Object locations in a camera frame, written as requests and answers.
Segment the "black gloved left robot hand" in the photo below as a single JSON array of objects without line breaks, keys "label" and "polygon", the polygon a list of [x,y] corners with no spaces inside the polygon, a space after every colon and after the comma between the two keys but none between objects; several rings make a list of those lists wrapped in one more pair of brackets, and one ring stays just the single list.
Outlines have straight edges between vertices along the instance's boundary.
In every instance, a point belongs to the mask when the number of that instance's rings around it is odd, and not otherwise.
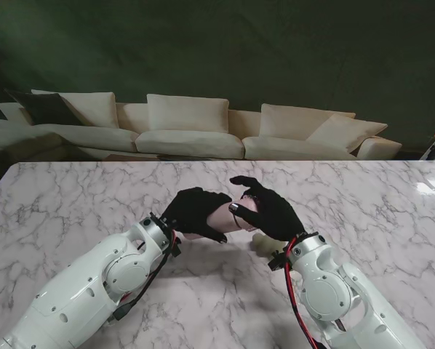
[{"label": "black gloved left robot hand", "polygon": [[224,244],[227,242],[226,236],[211,228],[207,224],[207,218],[231,201],[231,197],[224,193],[210,192],[200,187],[180,190],[161,215],[161,219],[165,219],[182,234],[197,234]]}]

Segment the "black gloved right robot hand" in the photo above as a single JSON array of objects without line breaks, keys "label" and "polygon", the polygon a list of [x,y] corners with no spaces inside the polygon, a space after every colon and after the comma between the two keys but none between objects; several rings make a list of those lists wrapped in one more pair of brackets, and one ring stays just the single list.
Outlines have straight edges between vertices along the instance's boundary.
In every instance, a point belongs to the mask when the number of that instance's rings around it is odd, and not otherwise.
[{"label": "black gloved right robot hand", "polygon": [[265,188],[254,177],[239,175],[232,177],[230,182],[247,187],[244,195],[252,197],[257,207],[254,212],[240,204],[232,204],[229,211],[235,216],[277,241],[290,242],[306,234],[291,204],[277,192]]}]

